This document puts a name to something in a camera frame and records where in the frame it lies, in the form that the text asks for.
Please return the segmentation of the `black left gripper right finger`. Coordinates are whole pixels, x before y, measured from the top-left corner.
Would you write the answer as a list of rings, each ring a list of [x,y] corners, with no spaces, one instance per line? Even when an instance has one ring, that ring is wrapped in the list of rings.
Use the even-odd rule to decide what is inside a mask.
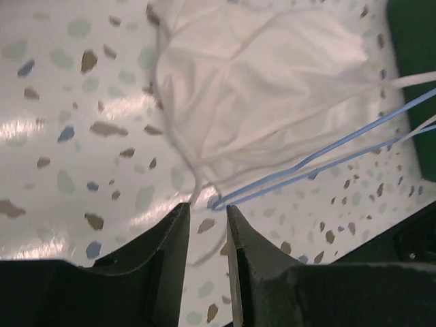
[[[303,326],[295,268],[235,205],[226,208],[228,268],[234,326]]]

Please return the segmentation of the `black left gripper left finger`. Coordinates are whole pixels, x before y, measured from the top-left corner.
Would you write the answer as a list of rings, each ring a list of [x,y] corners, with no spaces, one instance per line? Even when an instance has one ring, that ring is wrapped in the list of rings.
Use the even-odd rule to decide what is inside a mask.
[[[159,223],[86,270],[79,326],[177,326],[190,210],[177,204]]]

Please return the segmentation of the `light blue wire hanger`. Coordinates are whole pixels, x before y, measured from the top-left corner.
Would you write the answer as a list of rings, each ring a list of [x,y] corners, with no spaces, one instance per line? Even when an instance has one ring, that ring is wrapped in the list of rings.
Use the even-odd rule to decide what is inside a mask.
[[[289,176],[291,174],[294,174],[300,170],[302,170],[304,167],[306,167],[308,164],[316,160],[317,158],[321,157],[322,155],[325,155],[326,153],[329,153],[340,146],[351,142],[352,140],[356,139],[357,137],[361,136],[362,134],[367,133],[368,131],[375,129],[379,125],[385,123],[386,121],[389,121],[393,119],[394,117],[403,114],[407,112],[408,110],[411,110],[413,107],[420,105],[421,103],[431,99],[435,96],[435,89],[431,89],[430,91],[424,93],[423,95],[415,98],[414,100],[404,104],[399,109],[395,110],[394,112],[391,112],[390,114],[387,114],[386,116],[383,116],[380,119],[377,119],[376,121],[369,123],[368,125],[362,127],[358,131],[355,131],[354,133],[334,142],[333,144],[327,146],[326,148],[308,156],[304,160],[302,160],[300,163],[296,164],[292,168],[288,168],[286,170],[276,172],[274,174],[271,174],[269,176],[266,176],[264,178],[261,178],[260,180],[253,182],[245,187],[242,187],[236,191],[233,191],[232,193],[217,198],[214,202],[210,201],[207,204],[207,208],[212,211],[222,211],[225,206],[227,205],[237,205],[241,204],[247,201],[250,201],[254,198],[258,198],[260,196],[264,196],[272,191],[275,191],[277,189],[280,189],[286,185],[289,185],[291,183],[294,183],[296,181],[302,180],[304,178],[309,178],[312,176],[316,176],[320,172],[327,170],[335,165],[341,164],[343,162],[349,161],[351,159],[354,159],[356,157],[359,157],[361,155],[367,154],[371,151],[374,151],[376,149],[380,149],[383,146],[390,146],[393,145],[396,142],[399,142],[401,140],[405,140],[407,136],[397,136],[391,140],[387,140],[385,142],[376,144],[374,146],[370,146],[368,148],[365,148],[361,151],[355,152],[351,155],[348,155],[346,157],[343,157],[341,159],[338,159],[336,161],[332,161],[330,163],[324,164],[322,166],[318,166],[304,174],[301,174],[299,176],[290,178]]]

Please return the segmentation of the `white tank top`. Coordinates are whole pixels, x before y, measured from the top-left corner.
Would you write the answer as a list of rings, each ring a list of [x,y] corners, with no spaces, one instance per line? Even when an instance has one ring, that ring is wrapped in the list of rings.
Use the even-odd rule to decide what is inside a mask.
[[[382,77],[351,18],[321,7],[275,11],[233,1],[152,1],[153,92],[167,133],[211,201],[308,156],[385,115],[384,89],[435,81],[435,70]],[[397,137],[384,123],[293,178]]]

